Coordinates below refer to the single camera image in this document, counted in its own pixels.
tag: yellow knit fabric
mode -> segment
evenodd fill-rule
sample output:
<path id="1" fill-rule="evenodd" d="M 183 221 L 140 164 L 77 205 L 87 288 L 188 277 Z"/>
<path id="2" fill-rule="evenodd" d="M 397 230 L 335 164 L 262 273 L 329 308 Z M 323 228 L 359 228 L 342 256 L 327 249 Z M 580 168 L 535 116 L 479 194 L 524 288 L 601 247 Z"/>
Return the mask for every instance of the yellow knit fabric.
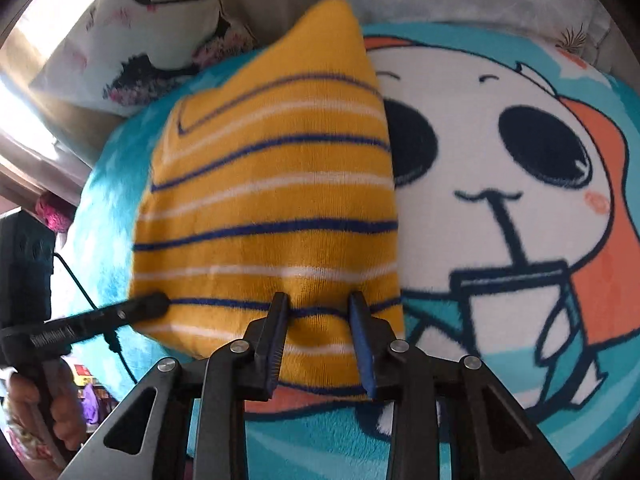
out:
<path id="1" fill-rule="evenodd" d="M 326 393 L 360 384 L 352 290 L 402 333 L 385 111 L 343 1 L 316 5 L 224 86 L 178 103 L 151 180 L 130 294 L 162 290 L 172 306 L 140 332 L 209 356 L 283 291 L 280 381 Z"/>

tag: black oval eye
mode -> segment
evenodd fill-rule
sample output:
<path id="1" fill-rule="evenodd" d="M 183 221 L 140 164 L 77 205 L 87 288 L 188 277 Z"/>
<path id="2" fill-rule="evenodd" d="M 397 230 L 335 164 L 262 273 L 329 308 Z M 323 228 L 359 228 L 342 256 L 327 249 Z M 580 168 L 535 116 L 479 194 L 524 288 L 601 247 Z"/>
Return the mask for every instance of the black oval eye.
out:
<path id="1" fill-rule="evenodd" d="M 422 177 L 438 155 L 438 139 L 422 114 L 404 103 L 385 99 L 396 187 Z"/>
<path id="2" fill-rule="evenodd" d="M 500 114 L 500 137 L 527 173 L 552 186 L 580 189 L 591 181 L 591 159 L 574 131 L 552 114 L 514 106 Z"/>

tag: cartoon panda face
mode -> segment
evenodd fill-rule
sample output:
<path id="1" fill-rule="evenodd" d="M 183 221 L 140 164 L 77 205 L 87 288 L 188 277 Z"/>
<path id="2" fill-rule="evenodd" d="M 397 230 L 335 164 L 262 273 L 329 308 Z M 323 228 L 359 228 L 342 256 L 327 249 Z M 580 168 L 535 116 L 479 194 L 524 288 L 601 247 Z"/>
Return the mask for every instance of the cartoon panda face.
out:
<path id="1" fill-rule="evenodd" d="M 530 68 L 457 50 L 369 52 L 385 98 L 404 288 L 452 270 L 565 260 L 601 241 L 609 180 L 580 121 Z"/>

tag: cartoon ear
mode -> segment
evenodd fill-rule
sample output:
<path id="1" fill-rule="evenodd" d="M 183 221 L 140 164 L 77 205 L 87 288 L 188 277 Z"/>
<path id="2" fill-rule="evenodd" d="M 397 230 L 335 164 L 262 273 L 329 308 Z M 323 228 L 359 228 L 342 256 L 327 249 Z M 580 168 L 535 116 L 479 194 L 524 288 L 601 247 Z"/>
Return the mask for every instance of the cartoon ear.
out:
<path id="1" fill-rule="evenodd" d="M 542 88 L 545 92 L 556 97 L 558 94 L 556 93 L 556 89 L 551 86 L 551 83 L 547 81 L 543 76 L 541 76 L 538 72 L 533 70 L 530 66 L 525 65 L 524 63 L 518 63 L 516 65 L 516 72 L 523 75 L 527 79 L 533 81 L 536 85 Z"/>

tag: silver screw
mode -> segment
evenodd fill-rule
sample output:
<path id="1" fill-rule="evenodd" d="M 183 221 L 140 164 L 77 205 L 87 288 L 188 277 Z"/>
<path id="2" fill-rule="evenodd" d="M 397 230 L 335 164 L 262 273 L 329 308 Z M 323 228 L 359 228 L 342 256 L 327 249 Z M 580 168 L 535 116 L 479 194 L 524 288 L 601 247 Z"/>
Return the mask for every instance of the silver screw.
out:
<path id="1" fill-rule="evenodd" d="M 243 354 L 249 349 L 249 343 L 244 339 L 237 339 L 229 347 L 234 354 Z"/>
<path id="2" fill-rule="evenodd" d="M 480 360 L 479 357 L 476 357 L 475 355 L 466 356 L 463 363 L 467 368 L 469 368 L 469 370 L 478 370 L 478 368 L 482 366 L 482 361 Z"/>
<path id="3" fill-rule="evenodd" d="M 170 372 L 175 368 L 175 359 L 171 357 L 165 357 L 158 363 L 158 370 L 161 372 Z"/>
<path id="4" fill-rule="evenodd" d="M 391 348 L 392 352 L 403 354 L 409 349 L 409 343 L 404 339 L 396 339 L 389 343 L 389 348 Z"/>

